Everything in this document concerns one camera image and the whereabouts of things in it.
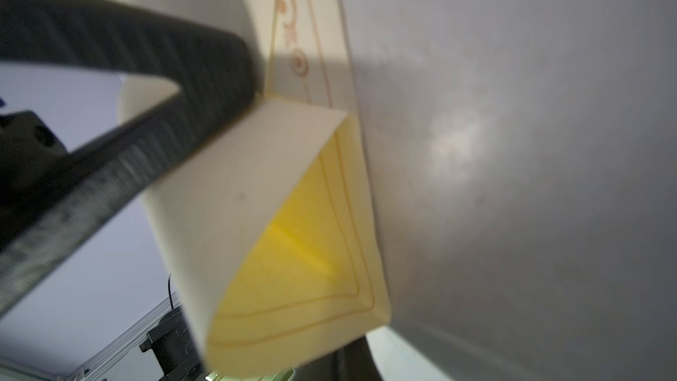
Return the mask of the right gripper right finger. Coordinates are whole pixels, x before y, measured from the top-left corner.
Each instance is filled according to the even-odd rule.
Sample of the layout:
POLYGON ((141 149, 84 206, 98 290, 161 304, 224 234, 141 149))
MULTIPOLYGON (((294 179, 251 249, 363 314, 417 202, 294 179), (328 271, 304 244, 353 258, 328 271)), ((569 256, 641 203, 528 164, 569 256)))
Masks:
POLYGON ((294 368, 294 380, 382 381, 367 339, 361 337, 329 355, 294 368))

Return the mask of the cream paper sheet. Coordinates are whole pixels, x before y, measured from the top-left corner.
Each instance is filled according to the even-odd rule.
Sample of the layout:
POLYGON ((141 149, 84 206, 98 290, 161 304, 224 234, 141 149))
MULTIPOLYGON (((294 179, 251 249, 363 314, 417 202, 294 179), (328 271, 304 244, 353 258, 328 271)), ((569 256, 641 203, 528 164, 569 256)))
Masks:
POLYGON ((340 0, 116 0, 246 42, 254 106, 141 196, 206 366, 311 362, 391 322, 340 0))

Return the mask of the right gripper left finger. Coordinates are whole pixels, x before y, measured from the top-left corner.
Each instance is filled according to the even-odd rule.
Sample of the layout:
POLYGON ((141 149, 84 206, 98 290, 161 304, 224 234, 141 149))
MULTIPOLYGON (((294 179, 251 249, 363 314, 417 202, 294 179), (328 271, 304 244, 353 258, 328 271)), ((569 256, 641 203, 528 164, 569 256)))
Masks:
POLYGON ((255 95, 241 37, 109 0, 1 0, 1 59, 179 87, 73 152, 32 111, 2 116, 2 312, 241 116, 255 95))

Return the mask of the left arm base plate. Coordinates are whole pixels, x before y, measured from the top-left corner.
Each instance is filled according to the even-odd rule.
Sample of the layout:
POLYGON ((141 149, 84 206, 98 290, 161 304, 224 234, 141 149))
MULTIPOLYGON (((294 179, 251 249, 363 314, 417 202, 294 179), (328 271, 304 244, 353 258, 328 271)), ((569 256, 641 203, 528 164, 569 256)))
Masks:
POLYGON ((164 315, 158 325, 146 333, 139 349, 142 353, 153 352, 163 372, 160 380, 206 379, 181 307, 164 315))

